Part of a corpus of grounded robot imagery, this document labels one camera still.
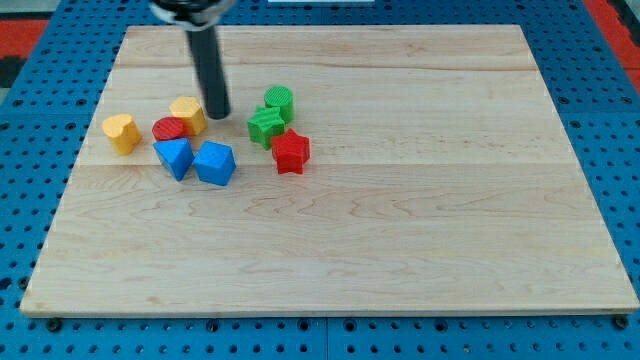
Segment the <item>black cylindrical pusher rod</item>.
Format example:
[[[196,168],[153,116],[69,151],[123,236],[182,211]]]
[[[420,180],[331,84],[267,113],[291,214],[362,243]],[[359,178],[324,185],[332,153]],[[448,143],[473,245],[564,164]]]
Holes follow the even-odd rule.
[[[224,119],[230,115],[231,105],[216,26],[189,32],[187,40],[207,116]]]

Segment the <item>silver rod mount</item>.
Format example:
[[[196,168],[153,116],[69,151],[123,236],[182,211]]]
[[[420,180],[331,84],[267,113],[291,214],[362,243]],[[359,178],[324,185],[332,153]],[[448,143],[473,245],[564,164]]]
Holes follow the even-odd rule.
[[[235,6],[235,0],[150,0],[151,12],[160,20],[184,29],[207,29]]]

